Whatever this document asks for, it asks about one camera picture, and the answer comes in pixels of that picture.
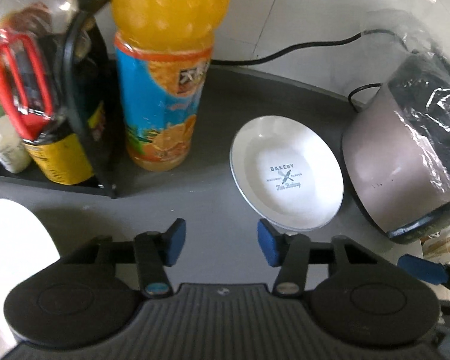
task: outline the red handle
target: red handle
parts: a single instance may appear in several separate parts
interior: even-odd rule
[[[44,114],[37,115],[29,112],[29,101],[27,92],[25,90],[20,70],[17,66],[17,61],[13,56],[10,44],[15,41],[21,41],[25,52],[27,53],[30,64],[37,79],[37,85],[44,103]],[[25,114],[20,112],[13,104],[12,90],[7,81],[6,70],[2,66],[0,59],[0,103],[5,112],[9,116],[13,126],[16,128],[18,134],[27,140],[35,140],[43,128],[50,122],[53,113],[52,96],[47,85],[45,69],[42,64],[42,59],[39,50],[37,50],[32,39],[24,33],[6,36],[0,42],[0,57],[5,56],[7,59],[10,71],[12,73],[13,81],[18,90],[20,105],[25,110]]]

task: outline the white plate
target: white plate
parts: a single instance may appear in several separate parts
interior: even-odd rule
[[[262,116],[236,135],[230,167],[238,189],[261,216],[288,230],[326,225],[338,212],[343,178],[327,144],[281,116]]]
[[[27,208],[0,199],[0,357],[16,344],[4,317],[4,301],[19,283],[59,259],[52,239]]]

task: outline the bottle label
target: bottle label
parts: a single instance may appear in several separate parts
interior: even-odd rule
[[[46,145],[25,143],[25,147],[46,177],[54,183],[73,185],[94,175],[75,134]]]
[[[0,144],[0,163],[12,173],[21,172],[30,163],[30,157],[22,144],[22,140],[18,139],[17,142]]]
[[[190,149],[212,48],[154,54],[115,37],[129,153],[146,162],[172,161]]]

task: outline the orange juice bottle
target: orange juice bottle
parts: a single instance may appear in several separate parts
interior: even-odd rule
[[[190,150],[214,30],[229,0],[112,0],[127,150],[164,171]]]

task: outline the plastic wrap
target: plastic wrap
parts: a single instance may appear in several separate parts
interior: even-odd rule
[[[411,14],[383,10],[362,25],[365,48],[376,35],[387,37],[396,50],[395,71],[383,84],[400,112],[398,118],[420,147],[430,182],[450,200],[450,59],[423,23]]]
[[[398,117],[422,149],[430,182],[450,190],[450,64],[439,52],[409,56],[389,79]]]
[[[420,0],[422,12],[399,9],[379,9],[363,14],[360,20],[362,38],[359,42],[364,55],[358,66],[359,79],[347,86],[346,93],[360,85],[383,83],[410,56],[411,53],[435,53],[445,55],[450,61],[450,25],[446,18],[437,22],[431,17],[442,15],[439,0]],[[418,17],[426,18],[424,23]],[[356,100],[367,103],[371,91],[355,95]]]
[[[214,30],[229,0],[112,0],[127,151],[170,170],[190,151]]]
[[[429,34],[427,28],[414,16],[425,17],[426,13],[434,11],[437,4],[429,0],[414,0],[420,12],[411,13],[407,1],[407,11],[385,8],[389,0],[377,2],[377,10],[364,12],[360,15],[360,32],[362,37],[357,42],[333,52],[334,82],[339,85],[340,93],[347,95],[355,88],[370,83],[383,83],[393,74],[398,66],[415,48],[425,50]],[[368,33],[370,30],[386,30],[385,32]],[[373,97],[376,89],[365,90],[354,95],[358,104],[366,104]]]

